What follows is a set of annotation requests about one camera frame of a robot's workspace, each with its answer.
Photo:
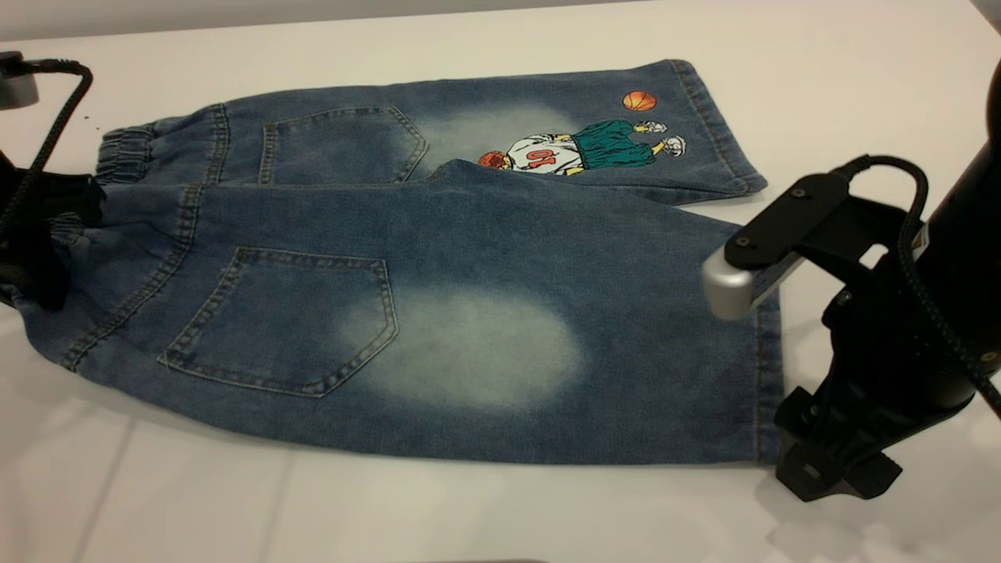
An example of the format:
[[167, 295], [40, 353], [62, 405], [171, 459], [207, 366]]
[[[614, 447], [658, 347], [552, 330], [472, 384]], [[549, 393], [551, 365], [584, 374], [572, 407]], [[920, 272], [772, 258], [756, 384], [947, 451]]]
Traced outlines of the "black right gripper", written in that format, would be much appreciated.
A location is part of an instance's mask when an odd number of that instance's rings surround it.
[[[953, 417], [975, 389], [889, 256], [868, 284], [844, 286], [822, 323], [831, 334], [832, 364], [816, 401], [797, 387], [776, 410], [776, 477], [804, 502], [872, 500], [903, 474], [880, 451]], [[811, 432], [816, 441], [807, 439]]]

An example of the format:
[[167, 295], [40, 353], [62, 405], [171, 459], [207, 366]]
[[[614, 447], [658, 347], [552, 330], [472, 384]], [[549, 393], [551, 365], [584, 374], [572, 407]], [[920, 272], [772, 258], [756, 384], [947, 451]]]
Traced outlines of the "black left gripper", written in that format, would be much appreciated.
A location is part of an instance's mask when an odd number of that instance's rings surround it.
[[[62, 263], [47, 222], [25, 215], [23, 181], [27, 171], [2, 163], [2, 300], [12, 304], [15, 292], [34, 299], [44, 310], [62, 310], [70, 275]], [[77, 217], [96, 227], [102, 221], [106, 193], [90, 174], [48, 175], [48, 217]]]

